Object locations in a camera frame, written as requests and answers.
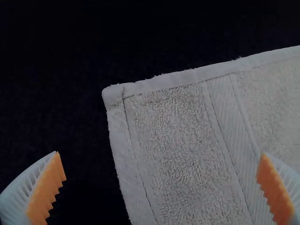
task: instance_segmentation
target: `towel border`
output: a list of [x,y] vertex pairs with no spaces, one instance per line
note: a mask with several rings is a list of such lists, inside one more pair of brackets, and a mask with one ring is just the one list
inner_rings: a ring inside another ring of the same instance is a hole
[[148,80],[135,83],[123,83],[109,86],[102,91],[106,109],[130,96],[198,83],[231,73],[249,70],[268,63],[287,60],[300,56],[300,45],[262,52],[233,61],[216,63],[195,69],[188,69],[155,76]]

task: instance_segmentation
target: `terry cloth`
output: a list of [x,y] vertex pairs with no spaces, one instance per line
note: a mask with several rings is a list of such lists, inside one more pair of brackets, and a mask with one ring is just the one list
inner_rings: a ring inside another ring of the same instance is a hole
[[300,46],[103,90],[133,225],[274,224],[260,152],[300,171]]

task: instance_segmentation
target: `black surface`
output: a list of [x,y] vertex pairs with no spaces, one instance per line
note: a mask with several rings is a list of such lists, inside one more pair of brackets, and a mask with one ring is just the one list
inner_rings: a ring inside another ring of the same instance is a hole
[[138,9],[98,2],[0,3],[0,191],[59,151],[67,181],[50,225],[130,224],[103,88],[300,45],[299,14],[282,1]]

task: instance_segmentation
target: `towel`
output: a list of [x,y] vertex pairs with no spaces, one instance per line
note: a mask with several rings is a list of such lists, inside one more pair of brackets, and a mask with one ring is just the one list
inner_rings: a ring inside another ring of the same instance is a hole
[[300,46],[103,90],[133,225],[274,224],[255,174],[300,170]]

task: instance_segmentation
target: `black background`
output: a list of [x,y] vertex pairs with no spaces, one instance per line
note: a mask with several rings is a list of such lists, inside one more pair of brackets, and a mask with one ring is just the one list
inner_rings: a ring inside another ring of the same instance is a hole
[[0,191],[59,151],[67,181],[48,224],[130,224],[102,89],[300,45],[286,1],[207,4],[2,0]]

